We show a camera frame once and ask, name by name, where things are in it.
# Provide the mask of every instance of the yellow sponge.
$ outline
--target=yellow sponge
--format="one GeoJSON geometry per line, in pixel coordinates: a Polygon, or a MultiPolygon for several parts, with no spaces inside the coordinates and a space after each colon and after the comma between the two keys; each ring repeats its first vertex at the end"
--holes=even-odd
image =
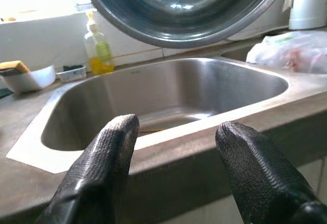
{"type": "Polygon", "coordinates": [[[27,72],[30,72],[30,70],[19,60],[0,63],[1,76],[12,76],[27,72]]]}

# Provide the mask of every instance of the yellow dish soap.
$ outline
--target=yellow dish soap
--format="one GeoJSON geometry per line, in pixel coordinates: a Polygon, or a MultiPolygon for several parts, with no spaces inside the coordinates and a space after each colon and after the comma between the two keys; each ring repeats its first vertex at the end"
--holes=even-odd
{"type": "Polygon", "coordinates": [[[88,33],[84,36],[85,48],[93,74],[106,74],[113,72],[110,47],[105,35],[99,31],[98,24],[93,19],[93,11],[86,12],[88,33]]]}

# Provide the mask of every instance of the concrete countertop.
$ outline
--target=concrete countertop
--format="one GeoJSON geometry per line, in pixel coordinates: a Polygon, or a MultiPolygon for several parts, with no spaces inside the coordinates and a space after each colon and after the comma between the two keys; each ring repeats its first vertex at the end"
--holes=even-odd
{"type": "MultiPolygon", "coordinates": [[[[61,85],[0,99],[0,223],[33,223],[64,177],[6,158],[61,85]]],[[[327,154],[327,92],[238,121],[268,135],[295,166],[327,154]]],[[[156,223],[229,195],[214,134],[210,128],[135,151],[120,223],[156,223]]]]}

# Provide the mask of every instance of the stainless steel sink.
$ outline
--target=stainless steel sink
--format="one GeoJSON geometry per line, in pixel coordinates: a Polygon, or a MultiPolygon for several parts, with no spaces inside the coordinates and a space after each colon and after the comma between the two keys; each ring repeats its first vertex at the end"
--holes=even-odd
{"type": "Polygon", "coordinates": [[[221,57],[244,61],[250,47],[211,52],[206,55],[210,58],[139,65],[65,85],[7,157],[58,173],[66,171],[118,115],[139,116],[135,149],[142,150],[327,91],[327,75],[264,69],[221,57]]]}
{"type": "Polygon", "coordinates": [[[231,48],[227,51],[223,51],[221,56],[229,59],[245,61],[247,53],[252,49],[252,47],[252,44],[245,44],[241,47],[231,48]]]}
{"type": "Polygon", "coordinates": [[[115,116],[136,114],[140,136],[272,98],[285,79],[235,63],[193,58],[99,76],[62,94],[42,133],[56,150],[83,150],[115,116]]]}

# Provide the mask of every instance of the black glove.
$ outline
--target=black glove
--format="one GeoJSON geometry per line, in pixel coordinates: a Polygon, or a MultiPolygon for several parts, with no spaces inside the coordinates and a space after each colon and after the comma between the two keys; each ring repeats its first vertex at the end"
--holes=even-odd
{"type": "Polygon", "coordinates": [[[37,224],[115,223],[138,135],[135,115],[116,117],[74,162],[37,224]]]}
{"type": "Polygon", "coordinates": [[[327,207],[266,136],[227,122],[216,144],[245,224],[327,223],[327,207]]]}

